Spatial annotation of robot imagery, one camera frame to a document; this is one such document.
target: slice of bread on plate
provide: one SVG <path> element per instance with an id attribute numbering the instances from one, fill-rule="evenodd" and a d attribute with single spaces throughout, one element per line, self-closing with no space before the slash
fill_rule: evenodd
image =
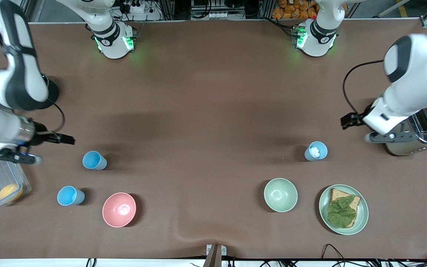
<path id="1" fill-rule="evenodd" d="M 332 201 L 334 201 L 338 198 L 348 197 L 351 195 L 352 194 L 346 193 L 344 191 L 340 191 L 339 189 L 332 188 L 331 199 L 330 199 L 329 203 L 331 203 Z M 349 207 L 351 207 L 355 212 L 357 212 L 360 200 L 361 200 L 360 197 L 355 196 L 354 200 L 352 201 L 352 203 L 350 203 Z M 352 223 L 347 225 L 347 227 L 345 227 L 345 228 L 351 228 L 354 225 L 356 219 L 357 219 L 357 216 L 355 216 L 355 218 L 352 220 Z"/>

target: green leaf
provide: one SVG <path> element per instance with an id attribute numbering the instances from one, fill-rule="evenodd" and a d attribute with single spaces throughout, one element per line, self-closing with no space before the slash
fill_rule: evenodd
<path id="1" fill-rule="evenodd" d="M 354 198 L 354 195 L 342 197 L 329 204 L 327 207 L 327 219 L 332 225 L 345 228 L 352 223 L 357 216 L 357 212 L 349 206 L 354 201 Z"/>

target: clear plastic container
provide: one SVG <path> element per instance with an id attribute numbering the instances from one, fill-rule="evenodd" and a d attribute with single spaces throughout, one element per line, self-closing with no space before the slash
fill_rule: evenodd
<path id="1" fill-rule="evenodd" d="M 32 190 L 19 164 L 0 161 L 0 206 L 9 204 Z"/>

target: cup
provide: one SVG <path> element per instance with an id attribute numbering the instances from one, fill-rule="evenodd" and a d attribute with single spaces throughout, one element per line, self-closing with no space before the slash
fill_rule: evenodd
<path id="1" fill-rule="evenodd" d="M 62 206 L 78 205 L 85 199 L 85 194 L 73 186 L 63 187 L 57 194 L 57 202 Z"/>
<path id="2" fill-rule="evenodd" d="M 87 169 L 101 170 L 106 167 L 106 159 L 97 151 L 90 151 L 83 156 L 82 164 Z"/>
<path id="3" fill-rule="evenodd" d="M 327 156 L 327 147 L 323 142 L 312 142 L 304 152 L 304 157 L 310 162 L 324 159 Z"/>

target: lemon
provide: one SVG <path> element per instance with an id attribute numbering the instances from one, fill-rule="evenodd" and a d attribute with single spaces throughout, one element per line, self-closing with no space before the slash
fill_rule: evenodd
<path id="1" fill-rule="evenodd" d="M 8 184 L 0 191 L 0 200 L 4 199 L 5 197 L 9 196 L 10 194 L 14 193 L 19 186 L 17 184 Z M 13 199 L 9 201 L 16 200 L 18 197 L 22 195 L 22 188 L 19 190 L 19 193 L 17 196 L 15 196 Z"/>

